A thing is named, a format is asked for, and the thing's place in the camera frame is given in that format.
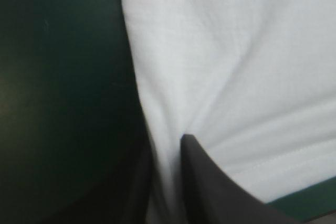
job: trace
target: dark green background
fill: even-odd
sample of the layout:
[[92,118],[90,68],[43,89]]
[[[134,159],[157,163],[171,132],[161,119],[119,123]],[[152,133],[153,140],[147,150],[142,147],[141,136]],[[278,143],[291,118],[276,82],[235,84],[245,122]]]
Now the dark green background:
[[0,223],[79,198],[142,122],[120,0],[0,0]]

